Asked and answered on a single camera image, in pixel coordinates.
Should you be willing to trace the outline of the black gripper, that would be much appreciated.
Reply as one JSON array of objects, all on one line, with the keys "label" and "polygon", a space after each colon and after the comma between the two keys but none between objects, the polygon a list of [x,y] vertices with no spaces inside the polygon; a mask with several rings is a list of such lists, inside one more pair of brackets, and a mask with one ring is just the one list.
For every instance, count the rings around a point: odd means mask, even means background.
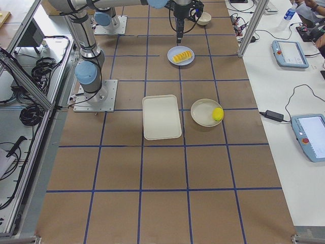
[{"label": "black gripper", "polygon": [[203,13],[203,3],[195,0],[169,1],[170,10],[176,19],[176,42],[181,43],[185,19],[197,22]]}]

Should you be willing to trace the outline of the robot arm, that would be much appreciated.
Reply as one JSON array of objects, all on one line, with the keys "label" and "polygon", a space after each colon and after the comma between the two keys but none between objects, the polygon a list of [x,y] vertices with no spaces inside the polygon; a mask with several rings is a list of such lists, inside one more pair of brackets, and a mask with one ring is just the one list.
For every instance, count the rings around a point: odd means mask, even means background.
[{"label": "robot arm", "polygon": [[120,26],[120,21],[114,7],[96,10],[94,20],[98,25],[108,30],[114,30]]},{"label": "robot arm", "polygon": [[116,7],[149,5],[155,9],[167,8],[176,18],[173,29],[177,43],[185,33],[185,20],[196,23],[204,9],[201,1],[50,1],[50,4],[68,18],[73,39],[80,45],[81,62],[75,68],[75,76],[83,88],[85,101],[92,107],[102,105],[110,92],[102,78],[105,55],[95,40],[88,9],[95,11],[97,24],[116,29],[120,26]]}]

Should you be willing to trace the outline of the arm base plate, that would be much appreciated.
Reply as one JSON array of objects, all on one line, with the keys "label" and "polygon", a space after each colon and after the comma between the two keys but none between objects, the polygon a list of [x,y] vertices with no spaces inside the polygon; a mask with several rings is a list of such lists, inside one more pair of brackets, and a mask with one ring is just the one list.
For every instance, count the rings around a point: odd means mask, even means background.
[{"label": "arm base plate", "polygon": [[94,34],[102,35],[124,35],[126,31],[127,16],[95,16],[97,26],[95,27]]},{"label": "arm base plate", "polygon": [[85,93],[79,85],[78,93],[83,93],[76,98],[74,112],[114,112],[118,80],[104,80],[101,90],[90,100],[91,95]]}]

